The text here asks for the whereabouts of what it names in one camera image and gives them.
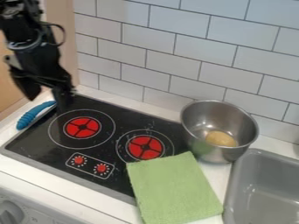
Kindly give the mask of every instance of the subway tile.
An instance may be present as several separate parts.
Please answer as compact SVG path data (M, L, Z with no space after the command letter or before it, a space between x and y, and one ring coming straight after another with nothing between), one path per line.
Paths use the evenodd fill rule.
M226 102L235 104L249 113L281 120L288 104L256 94L247 94L240 91L227 89Z
M95 1L94 0L73 0L74 12L95 16Z
M77 51L97 55L96 38L76 34Z
M170 76L147 69L122 65L122 79L149 88L168 90Z
M240 21L231 18L212 17L209 39L272 50L278 27Z
M83 86L90 88L99 88L99 75L96 73L89 73L86 71L79 70L79 81Z
M258 123L262 135L299 144L299 126L258 115L253 115L253 118Z
M151 7L149 27L205 38L209 16L198 13Z
M145 49L99 39L99 56L144 67Z
M299 80L299 58L295 56L239 47L234 67Z
M138 3L156 4L156 5L162 5L162 6L178 9L180 0L134 0L134 1Z
M299 3L286 0L251 0L247 20L299 28Z
M225 89L223 87L216 87L210 84L172 76L170 92L191 99L222 101Z
M123 43L157 50L159 52L172 53L174 46L174 33L155 31L134 25L123 25Z
M100 90L133 100L143 100L143 87L122 80L100 76Z
M290 103L283 121L299 125L299 105Z
M260 95L299 103L299 82L265 76L261 84Z
M192 101L192 99L183 96L165 93L152 88L145 88L144 91L144 102L175 111L180 111Z
M102 39L121 40L121 24L97 17L75 14L76 32Z
M200 81L254 94L258 92L262 78L260 73L251 73L210 63L203 63L200 71Z
M176 55L231 66L236 45L177 35Z
M148 51L147 68L196 80L200 61Z
M78 67L96 74L105 74L114 78L121 77L121 63L84 53L78 53Z
M182 10L228 18L244 18L248 0L182 0Z
M99 18L108 18L134 25L147 25L149 6L123 0L97 0Z
M274 50L299 56L299 31L281 28Z

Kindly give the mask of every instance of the black cooktop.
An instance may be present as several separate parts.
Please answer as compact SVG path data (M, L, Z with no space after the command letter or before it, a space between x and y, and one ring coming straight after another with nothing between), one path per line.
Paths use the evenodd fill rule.
M185 149L179 123L76 95L67 112L53 108L10 141L4 154L125 200L123 195L134 197L126 163Z

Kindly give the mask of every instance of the sink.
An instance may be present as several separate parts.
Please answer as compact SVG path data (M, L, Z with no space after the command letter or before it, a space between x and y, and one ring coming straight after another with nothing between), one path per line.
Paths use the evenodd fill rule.
M248 150L233 166L223 219L225 224L299 224L299 161Z

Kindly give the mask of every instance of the metal bowl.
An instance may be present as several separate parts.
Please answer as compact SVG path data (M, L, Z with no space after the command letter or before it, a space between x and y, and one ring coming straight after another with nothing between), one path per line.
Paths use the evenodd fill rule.
M213 163L232 163L237 160L259 135L256 121L243 109L222 101L195 101L181 113L184 139L191 151ZM205 141L212 130L230 135L236 147L218 146Z

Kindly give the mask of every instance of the green sponge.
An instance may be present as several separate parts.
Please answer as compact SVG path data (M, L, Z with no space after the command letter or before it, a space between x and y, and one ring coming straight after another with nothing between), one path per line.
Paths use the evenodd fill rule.
M147 224L180 224L223 212L223 206L190 152L130 163L127 169Z

